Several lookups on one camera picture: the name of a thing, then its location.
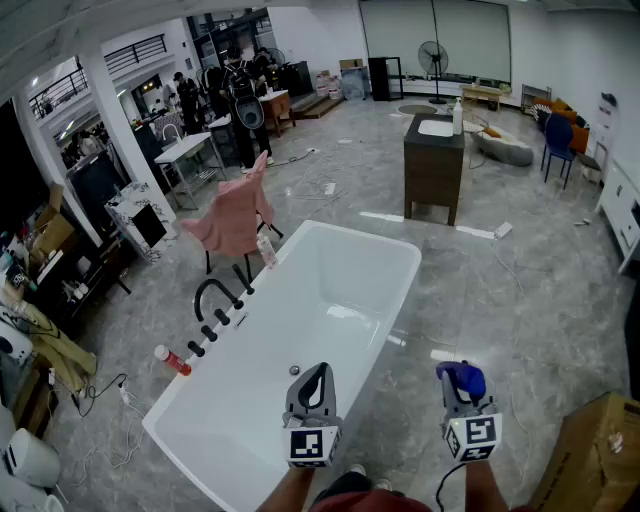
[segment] soap dispenser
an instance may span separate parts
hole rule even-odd
[[[462,133],[462,105],[460,105],[460,98],[456,99],[456,106],[453,107],[453,133],[454,135]]]

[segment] faucet handle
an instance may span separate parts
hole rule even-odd
[[[187,347],[198,357],[204,356],[204,349],[198,345],[195,341],[190,341],[187,343]]]
[[[208,325],[203,325],[202,329],[200,329],[200,332],[204,334],[211,343],[213,343],[218,339],[218,335],[215,332],[213,332],[213,329]]]
[[[221,309],[216,309],[213,314],[218,320],[220,320],[220,323],[222,325],[229,325],[229,323],[231,322],[231,320],[229,320],[229,317],[225,315],[224,311],[222,311]]]
[[[236,263],[234,263],[233,265],[231,265],[231,268],[238,276],[238,279],[240,279],[240,282],[244,286],[245,290],[247,290],[247,295],[253,295],[253,292],[255,292],[255,290],[252,288],[249,281],[247,281],[247,278],[242,273],[242,270],[240,270],[240,267]]]

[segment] bathtub faucet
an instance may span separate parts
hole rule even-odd
[[[200,286],[198,286],[198,289],[196,290],[196,297],[195,297],[195,300],[193,301],[193,308],[196,313],[196,318],[200,322],[204,322],[204,317],[202,316],[202,310],[200,309],[200,299],[202,299],[202,293],[204,292],[204,290],[210,285],[217,286],[218,289],[222,293],[224,293],[227,296],[227,298],[231,301],[235,309],[242,309],[242,307],[244,306],[244,302],[242,302],[235,295],[233,295],[233,293],[231,293],[225,285],[223,285],[217,279],[207,279],[206,281],[203,281]]]

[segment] round rug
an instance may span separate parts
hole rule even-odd
[[[416,114],[435,114],[438,110],[430,105],[401,105],[398,112],[415,116]]]

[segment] stairs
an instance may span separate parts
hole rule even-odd
[[[343,101],[344,98],[332,100],[329,96],[318,98],[315,94],[311,94],[293,104],[293,116],[296,119],[320,119]]]

